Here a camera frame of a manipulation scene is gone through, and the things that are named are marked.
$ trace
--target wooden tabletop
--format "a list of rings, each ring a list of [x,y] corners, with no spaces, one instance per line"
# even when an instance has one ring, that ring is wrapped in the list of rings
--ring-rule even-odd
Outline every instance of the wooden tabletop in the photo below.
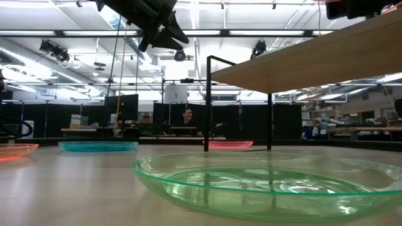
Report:
[[[402,72],[402,9],[212,73],[266,94]]]

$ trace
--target table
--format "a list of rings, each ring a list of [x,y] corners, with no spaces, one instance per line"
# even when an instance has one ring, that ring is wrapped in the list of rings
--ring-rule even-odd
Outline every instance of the table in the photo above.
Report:
[[[349,132],[352,139],[358,140],[358,133],[362,131],[367,132],[402,132],[402,127],[339,127],[339,128],[328,128],[327,132]]]
[[[17,161],[0,162],[0,225],[312,226],[250,222],[183,208],[148,191],[130,168],[139,158],[202,151],[201,145],[140,144],[137,151],[118,153],[74,153],[59,147],[39,147]],[[273,146],[273,151],[366,159],[402,166],[402,155],[389,151],[325,146]],[[399,209],[353,222],[313,225],[397,226],[401,222],[402,209]]]
[[[273,94],[402,71],[402,9],[212,73]]]

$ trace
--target stage light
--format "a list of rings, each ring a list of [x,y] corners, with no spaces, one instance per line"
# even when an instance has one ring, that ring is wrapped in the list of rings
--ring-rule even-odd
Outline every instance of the stage light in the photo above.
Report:
[[[186,59],[186,54],[183,50],[178,50],[175,54],[175,60],[177,62],[183,62]]]
[[[66,63],[70,60],[68,50],[64,50],[59,46],[50,43],[48,40],[42,40],[39,50],[43,53],[50,54],[50,56],[56,58],[57,61],[62,63]]]
[[[261,54],[266,52],[266,44],[265,41],[259,40],[256,44],[256,46],[253,48],[253,53],[251,54],[250,59],[254,59]]]

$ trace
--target red plastic plate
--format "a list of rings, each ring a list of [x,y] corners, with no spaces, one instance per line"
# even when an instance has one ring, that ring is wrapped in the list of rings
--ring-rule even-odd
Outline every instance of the red plastic plate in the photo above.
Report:
[[[0,144],[0,161],[26,156],[38,146],[39,144]]]
[[[250,148],[254,141],[209,141],[210,148]]]

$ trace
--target black stand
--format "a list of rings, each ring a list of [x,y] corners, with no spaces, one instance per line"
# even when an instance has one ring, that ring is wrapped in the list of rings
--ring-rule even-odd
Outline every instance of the black stand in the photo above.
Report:
[[[205,129],[204,129],[204,152],[209,151],[209,131],[211,125],[211,59],[217,60],[228,65],[235,65],[235,63],[224,60],[216,56],[207,57],[207,93],[205,96],[205,106],[207,113],[205,114]],[[272,94],[268,94],[268,136],[267,136],[267,150],[271,150],[272,146]]]

